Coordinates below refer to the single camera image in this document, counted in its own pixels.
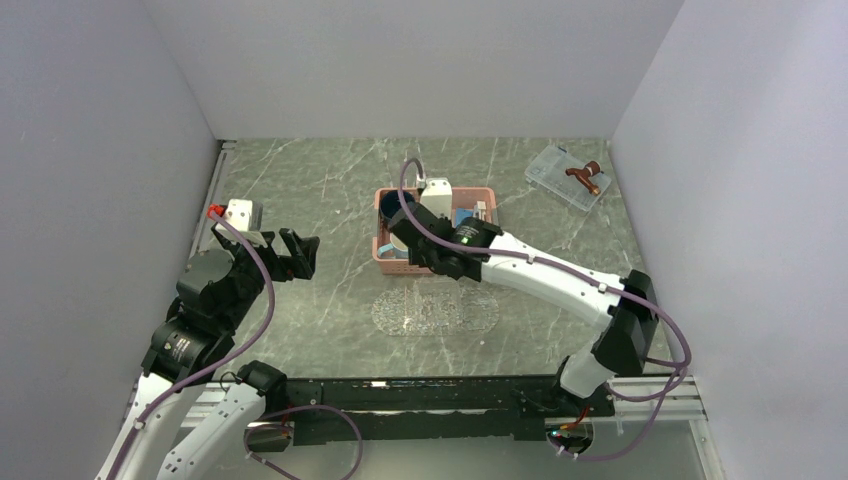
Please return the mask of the dark blue mug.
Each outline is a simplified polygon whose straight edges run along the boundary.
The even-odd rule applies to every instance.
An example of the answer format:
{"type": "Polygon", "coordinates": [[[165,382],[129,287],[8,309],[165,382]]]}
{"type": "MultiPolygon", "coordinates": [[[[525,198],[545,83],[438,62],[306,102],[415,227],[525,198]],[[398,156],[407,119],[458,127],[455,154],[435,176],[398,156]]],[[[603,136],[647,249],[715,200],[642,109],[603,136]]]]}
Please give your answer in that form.
{"type": "Polygon", "coordinates": [[[382,226],[387,226],[391,219],[402,210],[401,199],[407,203],[414,203],[414,196],[408,191],[387,191],[378,201],[378,215],[382,226]]]}

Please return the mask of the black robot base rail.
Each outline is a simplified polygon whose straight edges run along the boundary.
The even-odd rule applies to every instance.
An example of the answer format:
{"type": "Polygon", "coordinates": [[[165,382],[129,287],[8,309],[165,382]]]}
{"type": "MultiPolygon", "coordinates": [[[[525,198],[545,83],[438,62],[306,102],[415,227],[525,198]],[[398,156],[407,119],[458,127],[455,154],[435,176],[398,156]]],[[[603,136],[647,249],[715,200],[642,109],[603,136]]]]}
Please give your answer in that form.
{"type": "Polygon", "coordinates": [[[598,388],[579,399],[554,375],[290,378],[261,422],[291,428],[296,446],[362,440],[509,437],[542,441],[557,422],[611,417],[598,388]]]}

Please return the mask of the pink plastic perforated basket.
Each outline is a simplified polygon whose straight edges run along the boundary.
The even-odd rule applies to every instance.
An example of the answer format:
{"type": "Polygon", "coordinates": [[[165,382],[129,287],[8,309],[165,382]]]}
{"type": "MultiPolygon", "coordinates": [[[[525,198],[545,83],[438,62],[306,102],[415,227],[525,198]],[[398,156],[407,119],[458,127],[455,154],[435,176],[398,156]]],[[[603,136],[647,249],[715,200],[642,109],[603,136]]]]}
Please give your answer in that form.
{"type": "MultiPolygon", "coordinates": [[[[457,208],[473,209],[477,201],[484,201],[487,205],[486,220],[489,223],[495,223],[493,219],[496,198],[494,191],[489,187],[453,187],[453,205],[451,221],[454,225],[454,212],[457,208]]],[[[379,259],[377,257],[377,248],[384,245],[390,240],[390,233],[386,226],[382,226],[378,215],[378,201],[387,192],[397,190],[396,188],[380,188],[374,195],[374,208],[376,211],[376,230],[372,240],[372,257],[377,262],[377,265],[384,275],[431,275],[431,272],[424,267],[411,265],[408,260],[390,260],[379,259]]]]}

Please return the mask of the clear textured plastic tray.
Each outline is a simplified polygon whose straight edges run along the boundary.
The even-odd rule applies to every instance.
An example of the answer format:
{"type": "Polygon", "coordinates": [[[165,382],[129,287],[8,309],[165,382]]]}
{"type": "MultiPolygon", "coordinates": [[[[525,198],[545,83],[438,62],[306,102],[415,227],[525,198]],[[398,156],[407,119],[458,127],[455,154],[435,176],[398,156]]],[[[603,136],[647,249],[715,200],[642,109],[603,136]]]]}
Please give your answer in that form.
{"type": "Polygon", "coordinates": [[[478,284],[424,279],[380,294],[371,318],[389,336],[441,337],[488,332],[501,315],[494,295],[478,284]]]}

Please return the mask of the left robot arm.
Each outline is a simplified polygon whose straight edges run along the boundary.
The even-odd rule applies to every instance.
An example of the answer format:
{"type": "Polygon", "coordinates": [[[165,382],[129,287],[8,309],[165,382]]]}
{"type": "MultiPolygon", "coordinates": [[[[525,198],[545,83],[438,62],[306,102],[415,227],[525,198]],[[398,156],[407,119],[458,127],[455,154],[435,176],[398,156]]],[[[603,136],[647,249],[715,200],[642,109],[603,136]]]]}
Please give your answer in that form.
{"type": "Polygon", "coordinates": [[[242,368],[234,393],[218,412],[177,438],[184,419],[218,368],[244,353],[270,325],[277,282],[309,280],[316,270],[317,236],[212,229],[216,246],[196,253],[177,282],[177,295],[153,333],[127,417],[100,479],[195,479],[220,454],[227,436],[253,419],[272,420],[287,406],[286,377],[254,361],[242,368]],[[251,341],[235,334],[254,301],[267,294],[266,318],[251,341]]]}

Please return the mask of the light blue mug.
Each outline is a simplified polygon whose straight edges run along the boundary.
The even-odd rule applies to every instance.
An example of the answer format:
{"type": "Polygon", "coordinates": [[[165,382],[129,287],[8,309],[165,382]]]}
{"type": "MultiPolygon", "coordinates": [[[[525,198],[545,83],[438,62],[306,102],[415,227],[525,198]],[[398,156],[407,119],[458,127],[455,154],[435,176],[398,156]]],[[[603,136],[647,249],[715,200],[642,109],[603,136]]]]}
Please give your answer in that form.
{"type": "Polygon", "coordinates": [[[407,260],[409,250],[401,240],[391,236],[388,243],[377,248],[377,257],[383,260],[407,260]]]}

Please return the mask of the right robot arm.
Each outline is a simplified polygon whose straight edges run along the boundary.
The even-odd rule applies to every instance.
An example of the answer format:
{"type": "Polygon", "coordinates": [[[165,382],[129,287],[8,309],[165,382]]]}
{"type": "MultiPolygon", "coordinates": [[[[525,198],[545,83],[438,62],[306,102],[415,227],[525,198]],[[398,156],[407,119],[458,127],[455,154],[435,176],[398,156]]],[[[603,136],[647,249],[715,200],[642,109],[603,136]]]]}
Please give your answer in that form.
{"type": "Polygon", "coordinates": [[[509,287],[567,310],[594,328],[586,345],[568,356],[551,388],[557,411],[574,415],[616,376],[643,373],[658,317],[649,307],[650,278],[592,271],[537,250],[499,226],[467,218],[458,226],[414,203],[387,223],[411,264],[436,275],[509,287]]]}

